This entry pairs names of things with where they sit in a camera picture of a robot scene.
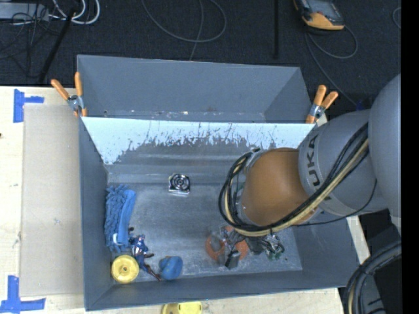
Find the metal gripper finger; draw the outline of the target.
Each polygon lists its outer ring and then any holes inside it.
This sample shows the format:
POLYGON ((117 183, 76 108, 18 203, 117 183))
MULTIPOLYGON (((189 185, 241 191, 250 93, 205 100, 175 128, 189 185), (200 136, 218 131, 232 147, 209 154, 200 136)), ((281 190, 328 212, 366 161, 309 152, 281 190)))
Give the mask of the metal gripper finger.
POLYGON ((240 257, 241 253, 238 250, 234 249, 230 251, 226 255, 225 267, 230 270, 236 268, 240 262, 240 257))
POLYGON ((241 240, 242 236, 232 226, 222 226, 211 233, 211 247, 214 251, 222 248, 232 251, 241 240))

